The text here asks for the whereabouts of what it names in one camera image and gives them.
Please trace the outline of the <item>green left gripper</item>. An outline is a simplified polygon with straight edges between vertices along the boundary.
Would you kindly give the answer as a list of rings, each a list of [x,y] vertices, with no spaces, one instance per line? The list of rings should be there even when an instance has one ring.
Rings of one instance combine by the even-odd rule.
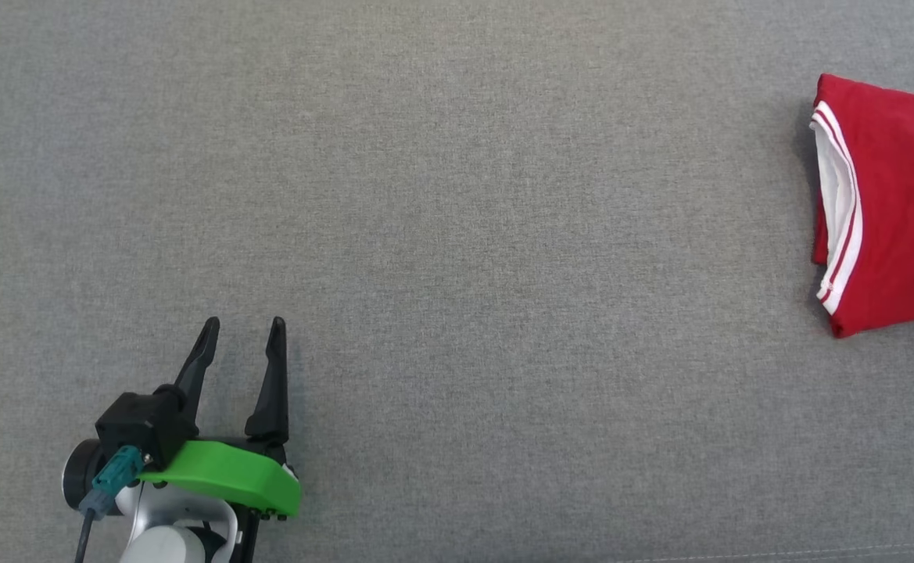
[[[175,380],[184,397],[181,413],[196,416],[204,375],[216,355],[220,318],[209,317]],[[246,421],[249,441],[284,445],[289,441],[289,368],[286,327],[272,318],[266,345],[267,368],[259,398]],[[294,518],[302,502],[302,486],[286,464],[237,446],[193,439],[163,470],[143,470],[143,483],[166,483],[186,491],[239,504],[260,513]]]

